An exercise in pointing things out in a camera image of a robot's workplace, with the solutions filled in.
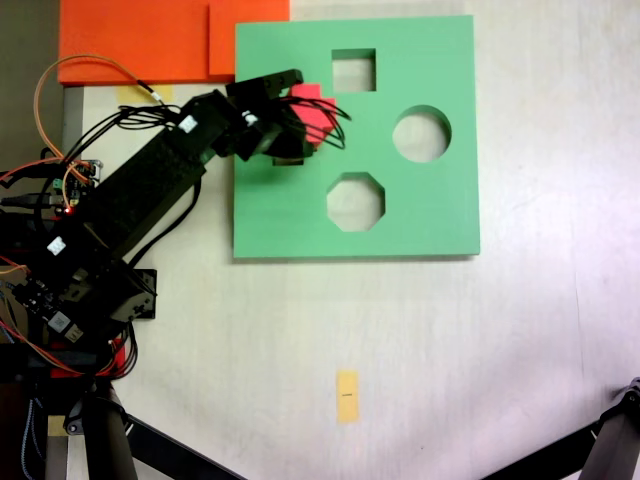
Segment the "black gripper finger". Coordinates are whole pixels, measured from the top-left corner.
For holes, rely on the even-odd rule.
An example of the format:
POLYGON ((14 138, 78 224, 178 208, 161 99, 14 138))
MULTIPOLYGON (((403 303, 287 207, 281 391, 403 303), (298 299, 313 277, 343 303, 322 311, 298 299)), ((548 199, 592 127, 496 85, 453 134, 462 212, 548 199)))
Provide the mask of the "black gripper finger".
POLYGON ((298 69, 285 70, 260 78, 261 88, 267 99, 275 99, 293 86, 303 83, 303 74, 298 69))
POLYGON ((290 105, 281 109, 277 123, 282 127, 282 131, 272 144, 272 155, 283 159, 308 158, 306 127, 290 105))

